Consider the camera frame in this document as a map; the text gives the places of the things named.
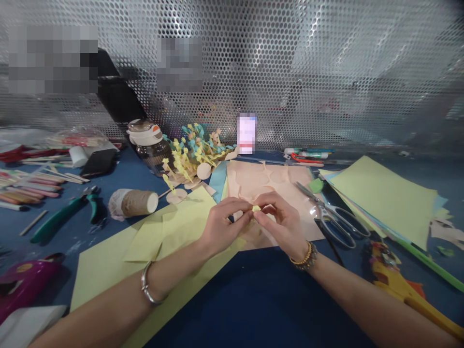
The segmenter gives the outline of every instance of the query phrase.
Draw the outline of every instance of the silver bangle bracelet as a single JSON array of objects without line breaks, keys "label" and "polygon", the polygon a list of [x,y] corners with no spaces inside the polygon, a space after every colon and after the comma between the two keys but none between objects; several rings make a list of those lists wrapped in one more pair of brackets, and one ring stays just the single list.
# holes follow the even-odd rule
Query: silver bangle bracelet
[{"label": "silver bangle bracelet", "polygon": [[153,299],[153,297],[151,297],[150,293],[148,292],[148,284],[146,283],[146,274],[152,263],[153,261],[149,261],[146,264],[144,271],[142,273],[142,291],[144,292],[145,296],[147,297],[147,299],[150,301],[152,305],[158,306],[158,305],[161,305],[163,301],[156,301]]}]

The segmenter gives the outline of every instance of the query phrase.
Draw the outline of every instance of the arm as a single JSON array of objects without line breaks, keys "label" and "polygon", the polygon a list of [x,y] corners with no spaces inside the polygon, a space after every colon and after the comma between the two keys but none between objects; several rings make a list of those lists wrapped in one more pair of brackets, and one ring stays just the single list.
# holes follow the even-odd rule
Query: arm
[{"label": "arm", "polygon": [[[199,240],[154,263],[148,270],[150,295],[157,301],[185,277],[225,250],[252,218],[252,206],[229,198],[213,207]],[[246,212],[235,223],[228,216]],[[142,271],[82,305],[40,336],[33,348],[119,347],[151,313],[153,307],[141,290]]]},{"label": "arm", "polygon": [[[295,261],[308,252],[298,211],[275,192],[259,196],[255,219]],[[266,214],[275,216],[273,222]],[[461,347],[454,337],[414,309],[327,257],[318,254],[309,274],[378,347]]]}]

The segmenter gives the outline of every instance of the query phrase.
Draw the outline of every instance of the smartphone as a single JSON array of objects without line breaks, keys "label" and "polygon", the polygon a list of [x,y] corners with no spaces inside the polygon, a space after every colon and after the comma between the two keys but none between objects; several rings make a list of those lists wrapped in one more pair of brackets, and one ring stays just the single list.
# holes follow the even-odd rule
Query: smartphone
[{"label": "smartphone", "polygon": [[116,149],[95,151],[79,174],[81,177],[97,176],[109,173],[115,166]]},{"label": "smartphone", "polygon": [[258,118],[255,113],[240,113],[237,117],[239,154],[252,154],[256,149]]}]

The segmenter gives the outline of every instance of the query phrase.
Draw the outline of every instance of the scissors handle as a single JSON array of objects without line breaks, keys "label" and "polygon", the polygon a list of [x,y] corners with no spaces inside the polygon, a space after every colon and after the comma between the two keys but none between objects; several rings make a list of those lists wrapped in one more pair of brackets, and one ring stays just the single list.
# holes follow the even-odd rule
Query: scissors handle
[{"label": "scissors handle", "polygon": [[[350,212],[348,212],[345,209],[342,209],[340,207],[336,207],[336,206],[330,206],[330,205],[327,206],[326,205],[326,208],[328,210],[330,210],[332,212],[332,214],[334,214],[337,218],[342,220],[347,226],[349,226],[351,228],[351,231],[354,232],[355,234],[357,234],[359,237],[370,237],[371,236],[370,231],[366,227],[364,227],[364,225],[359,220],[357,220],[356,217],[352,213],[350,213]],[[343,218],[343,216],[341,216],[338,213],[338,211],[342,211],[343,214],[347,214],[348,216],[353,218],[355,221],[358,221],[359,225],[362,227],[361,228],[362,231],[358,230],[356,227],[354,227],[352,224],[350,224],[345,218]]]},{"label": "scissors handle", "polygon": [[[320,207],[320,209],[319,209],[319,211],[320,211],[320,221],[321,221],[324,229],[326,230],[326,232],[329,233],[332,236],[332,238],[335,239],[336,241],[338,241],[341,245],[343,245],[343,246],[345,246],[345,247],[347,247],[349,249],[354,249],[356,247],[356,242],[354,241],[353,237],[351,237],[351,235],[332,217],[332,215],[329,214],[329,212],[326,210],[326,208],[324,206],[319,206],[319,207]],[[331,221],[337,227],[337,230],[340,232],[340,234],[342,234],[349,241],[349,244],[347,244],[345,241],[340,239],[332,231],[332,229],[329,227],[329,225],[327,225],[327,220]]]}]

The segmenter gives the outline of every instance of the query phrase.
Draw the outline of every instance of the green pliers handle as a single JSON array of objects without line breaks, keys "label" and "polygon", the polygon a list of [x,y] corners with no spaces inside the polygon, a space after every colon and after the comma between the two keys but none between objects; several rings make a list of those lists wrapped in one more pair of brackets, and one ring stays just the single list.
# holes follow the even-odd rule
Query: green pliers handle
[{"label": "green pliers handle", "polygon": [[98,211],[97,197],[98,197],[98,194],[94,194],[94,193],[87,196],[87,199],[90,202],[90,205],[92,206],[92,216],[90,217],[90,223],[92,225],[95,225],[99,220],[99,217],[97,215],[97,211]]},{"label": "green pliers handle", "polygon": [[68,206],[64,207],[55,213],[47,220],[31,238],[31,243],[39,243],[50,240],[61,226],[68,221],[77,211],[86,204],[86,200],[82,198],[73,199]]}]

